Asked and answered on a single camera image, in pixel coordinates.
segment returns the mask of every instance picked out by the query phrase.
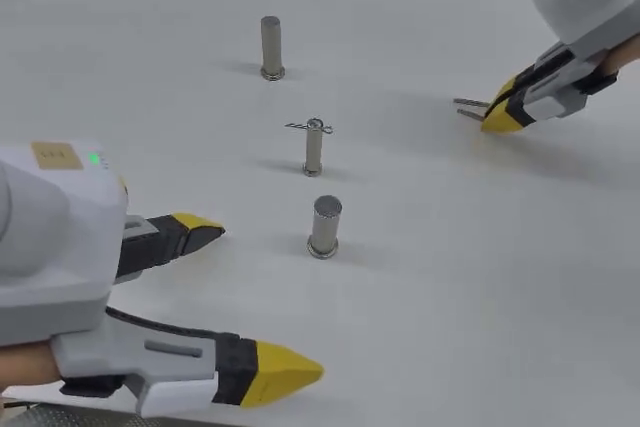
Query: small metal pin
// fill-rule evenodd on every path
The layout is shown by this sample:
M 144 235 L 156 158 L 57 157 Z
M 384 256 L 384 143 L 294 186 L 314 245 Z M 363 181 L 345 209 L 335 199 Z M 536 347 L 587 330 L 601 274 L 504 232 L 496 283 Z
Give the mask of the small metal pin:
M 307 241 L 309 253 L 328 259 L 338 251 L 338 224 L 342 203 L 333 195 L 318 197 L 313 204 L 313 227 Z
M 458 105 L 468 105 L 469 107 L 477 107 L 479 109 L 485 109 L 485 110 L 491 106 L 491 104 L 489 104 L 488 102 L 480 102 L 478 100 L 461 99 L 461 98 L 453 99 L 453 103 Z M 456 112 L 458 112 L 461 115 L 464 115 L 465 117 L 469 117 L 479 122 L 484 122 L 483 115 L 477 114 L 475 112 L 471 112 L 470 110 L 457 109 Z
M 274 16 L 263 17 L 260 21 L 262 33 L 262 68 L 260 73 L 267 80 L 280 80 L 284 77 L 282 65 L 282 31 L 280 19 Z
M 322 137 L 333 134 L 333 127 L 324 125 L 322 120 L 313 118 L 306 125 L 287 124 L 285 127 L 307 131 L 307 155 L 302 171 L 308 177 L 317 177 L 322 173 Z
M 470 107 L 480 107 L 481 109 L 488 109 L 491 104 L 488 102 L 480 102 L 479 100 L 471 100 L 471 99 L 461 99 L 455 98 L 453 99 L 454 104 L 460 105 L 468 105 Z

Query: white table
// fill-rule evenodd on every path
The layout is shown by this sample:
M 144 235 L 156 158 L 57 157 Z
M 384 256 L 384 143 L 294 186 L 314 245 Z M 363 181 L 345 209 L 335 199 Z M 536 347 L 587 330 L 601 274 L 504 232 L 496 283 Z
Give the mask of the white table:
M 259 21 L 282 20 L 265 82 Z M 640 418 L 638 70 L 580 115 L 478 132 L 489 98 L 553 37 L 530 0 L 0 0 L 5 141 L 100 139 L 131 210 L 228 234 L 115 289 L 148 318 L 287 345 L 324 379 L 241 426 L 630 425 Z M 325 175 L 304 134 L 335 127 Z M 311 258 L 312 203 L 344 204 Z M 14 388 L 28 400 L 130 411 Z

